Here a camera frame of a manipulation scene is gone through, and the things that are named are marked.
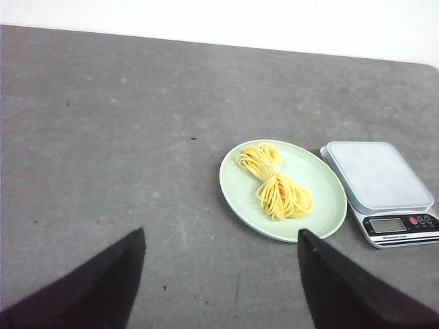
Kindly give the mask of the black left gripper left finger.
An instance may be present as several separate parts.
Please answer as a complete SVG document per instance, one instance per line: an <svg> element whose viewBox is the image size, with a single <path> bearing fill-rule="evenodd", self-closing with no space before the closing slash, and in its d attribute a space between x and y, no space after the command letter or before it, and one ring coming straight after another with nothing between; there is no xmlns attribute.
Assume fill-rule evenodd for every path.
<svg viewBox="0 0 439 329"><path fill-rule="evenodd" d="M2 328L125 328L146 250L139 228L61 279L1 311Z"/></svg>

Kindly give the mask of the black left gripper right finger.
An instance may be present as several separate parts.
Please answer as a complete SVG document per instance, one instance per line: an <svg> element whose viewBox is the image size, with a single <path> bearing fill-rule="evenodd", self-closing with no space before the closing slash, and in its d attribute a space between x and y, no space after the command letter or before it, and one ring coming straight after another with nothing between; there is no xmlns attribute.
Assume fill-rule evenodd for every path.
<svg viewBox="0 0 439 329"><path fill-rule="evenodd" d="M316 328L437 328L438 313L354 263L313 232L298 232L302 287Z"/></svg>

